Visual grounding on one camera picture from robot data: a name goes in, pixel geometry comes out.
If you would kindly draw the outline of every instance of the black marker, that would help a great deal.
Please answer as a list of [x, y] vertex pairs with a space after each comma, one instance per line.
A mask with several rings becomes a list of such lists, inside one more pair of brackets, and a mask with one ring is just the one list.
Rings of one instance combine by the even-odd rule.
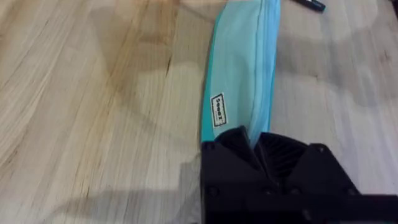
[[323, 12], [326, 8], [326, 6], [317, 0], [294, 0], [303, 6], [309, 7], [312, 10], [315, 10], [317, 12]]

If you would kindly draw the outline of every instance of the fabric pouch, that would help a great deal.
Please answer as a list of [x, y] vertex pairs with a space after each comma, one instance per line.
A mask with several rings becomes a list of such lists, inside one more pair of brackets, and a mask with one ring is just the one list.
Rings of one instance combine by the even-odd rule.
[[228, 2], [216, 20], [201, 141], [244, 126], [253, 148], [270, 126], [280, 0]]

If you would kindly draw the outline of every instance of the wooden table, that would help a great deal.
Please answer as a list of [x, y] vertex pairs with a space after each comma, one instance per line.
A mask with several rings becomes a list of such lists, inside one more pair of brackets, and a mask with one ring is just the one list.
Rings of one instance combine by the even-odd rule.
[[[398, 193], [398, 22], [387, 0], [282, 1], [272, 131]], [[222, 2], [0, 2], [0, 222], [200, 219], [203, 81]]]

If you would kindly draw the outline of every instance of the fabric label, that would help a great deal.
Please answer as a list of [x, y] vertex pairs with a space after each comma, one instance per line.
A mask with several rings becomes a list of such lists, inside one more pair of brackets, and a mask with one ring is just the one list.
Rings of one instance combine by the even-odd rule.
[[220, 127], [227, 123], [224, 93], [211, 98], [211, 113], [213, 115], [213, 127]]

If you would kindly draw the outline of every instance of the wood grain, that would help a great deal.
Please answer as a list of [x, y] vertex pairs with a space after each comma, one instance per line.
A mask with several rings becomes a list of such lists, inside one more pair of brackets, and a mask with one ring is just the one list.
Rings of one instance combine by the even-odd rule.
[[[272, 131], [398, 193], [398, 22], [384, 0], [282, 1]], [[199, 130], [222, 2], [0, 2], [1, 223], [200, 222]]]

